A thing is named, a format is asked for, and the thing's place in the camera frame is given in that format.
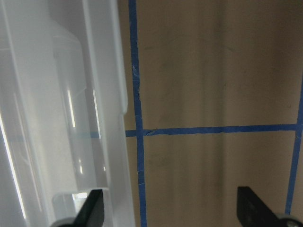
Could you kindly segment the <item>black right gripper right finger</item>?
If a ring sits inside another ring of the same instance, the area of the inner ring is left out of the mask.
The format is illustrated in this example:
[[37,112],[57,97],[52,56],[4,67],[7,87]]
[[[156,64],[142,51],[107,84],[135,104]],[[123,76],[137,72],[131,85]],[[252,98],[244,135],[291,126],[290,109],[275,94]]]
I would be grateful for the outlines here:
[[272,210],[247,186],[237,189],[237,218],[242,227],[282,227]]

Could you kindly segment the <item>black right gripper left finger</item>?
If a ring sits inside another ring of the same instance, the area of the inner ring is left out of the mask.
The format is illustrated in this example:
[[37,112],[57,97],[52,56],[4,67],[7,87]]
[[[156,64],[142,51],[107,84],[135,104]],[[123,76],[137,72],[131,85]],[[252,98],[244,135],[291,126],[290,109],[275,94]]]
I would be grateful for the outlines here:
[[105,220],[104,198],[102,189],[92,190],[77,217],[72,223],[72,227],[102,227]]

